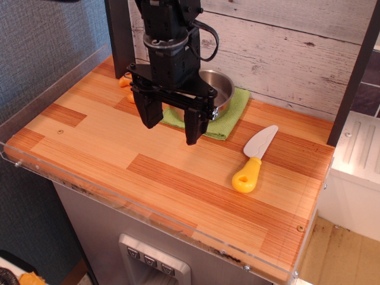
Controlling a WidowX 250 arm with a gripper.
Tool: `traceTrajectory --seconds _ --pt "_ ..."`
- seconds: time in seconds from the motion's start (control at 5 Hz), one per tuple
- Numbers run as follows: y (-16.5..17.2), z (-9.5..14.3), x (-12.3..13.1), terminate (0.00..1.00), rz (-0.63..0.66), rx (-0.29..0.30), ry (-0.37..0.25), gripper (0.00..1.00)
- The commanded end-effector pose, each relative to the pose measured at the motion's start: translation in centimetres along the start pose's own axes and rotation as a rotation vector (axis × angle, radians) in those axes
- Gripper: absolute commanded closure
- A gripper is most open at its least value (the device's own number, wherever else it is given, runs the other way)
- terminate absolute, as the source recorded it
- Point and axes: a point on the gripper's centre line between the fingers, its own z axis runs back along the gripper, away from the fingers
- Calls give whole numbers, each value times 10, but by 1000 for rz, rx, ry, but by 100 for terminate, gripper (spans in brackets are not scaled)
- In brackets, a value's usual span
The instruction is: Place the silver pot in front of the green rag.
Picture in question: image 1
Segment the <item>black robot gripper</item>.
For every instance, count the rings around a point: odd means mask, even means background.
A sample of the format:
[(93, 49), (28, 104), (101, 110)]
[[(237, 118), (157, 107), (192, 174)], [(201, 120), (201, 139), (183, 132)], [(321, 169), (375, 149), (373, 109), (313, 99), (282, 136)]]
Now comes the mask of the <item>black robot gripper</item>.
[[(160, 39), (143, 36), (148, 50), (149, 63), (131, 63), (128, 71), (132, 75), (131, 90), (143, 124), (151, 129), (163, 119), (162, 105), (180, 105), (175, 91), (192, 74), (201, 68), (200, 31), (185, 28), (174, 38)], [(184, 113), (186, 143), (194, 145), (206, 133), (209, 119), (199, 110), (188, 109)]]

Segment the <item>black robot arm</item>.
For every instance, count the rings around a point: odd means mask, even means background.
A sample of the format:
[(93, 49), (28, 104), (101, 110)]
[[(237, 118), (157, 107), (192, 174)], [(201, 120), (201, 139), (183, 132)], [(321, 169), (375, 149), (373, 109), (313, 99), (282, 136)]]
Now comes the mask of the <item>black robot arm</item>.
[(216, 31), (198, 21), (200, 1), (137, 1), (144, 21), (143, 42), (149, 63), (128, 66), (131, 90), (143, 124), (153, 128), (163, 119), (163, 104), (184, 111), (186, 142), (194, 145), (217, 116), (217, 91), (200, 77), (200, 30)]

